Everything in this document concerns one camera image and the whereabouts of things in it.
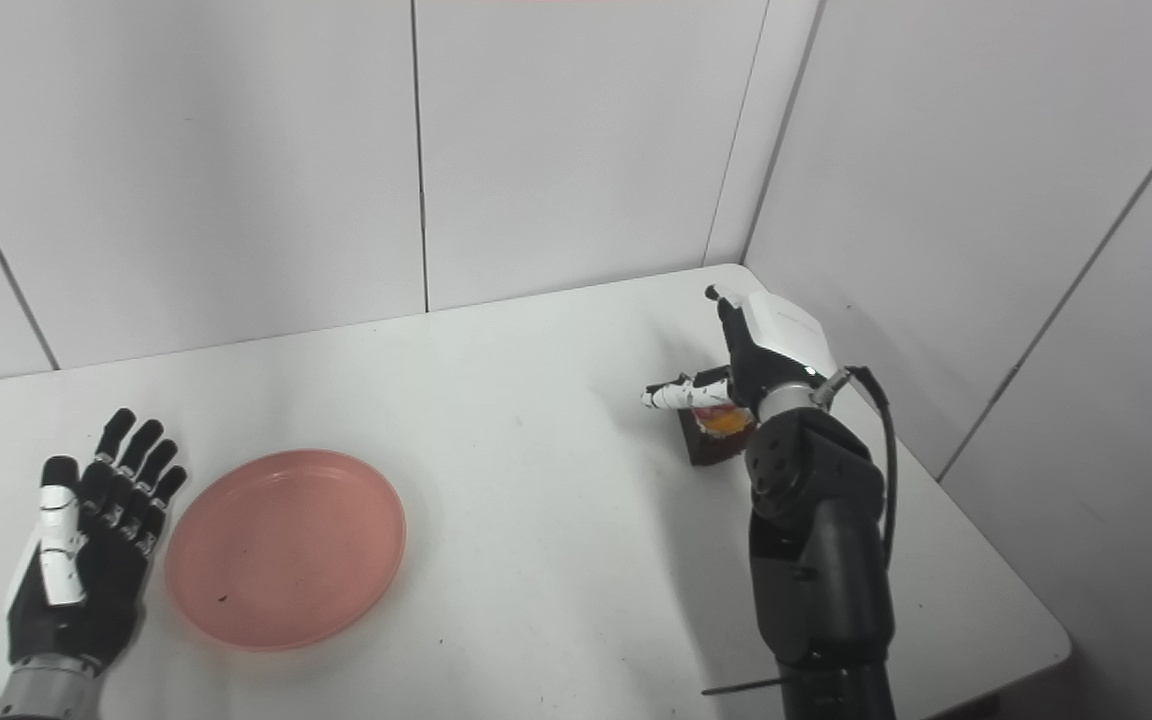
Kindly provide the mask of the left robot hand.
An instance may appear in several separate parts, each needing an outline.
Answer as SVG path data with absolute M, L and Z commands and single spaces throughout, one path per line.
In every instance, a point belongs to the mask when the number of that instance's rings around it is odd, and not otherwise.
M 141 629 L 147 574 L 188 478 L 160 420 L 111 415 L 91 460 L 41 465 L 36 539 L 6 614 L 8 660 L 76 660 L 101 674 Z

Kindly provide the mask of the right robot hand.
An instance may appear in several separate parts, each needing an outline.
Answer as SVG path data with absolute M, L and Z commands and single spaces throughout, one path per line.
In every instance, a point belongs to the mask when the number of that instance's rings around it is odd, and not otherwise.
M 643 406 L 667 410 L 741 407 L 770 420 L 799 407 L 832 409 L 849 382 L 833 361 L 820 324 L 771 291 L 737 293 L 708 285 L 730 361 L 675 381 L 647 386 Z

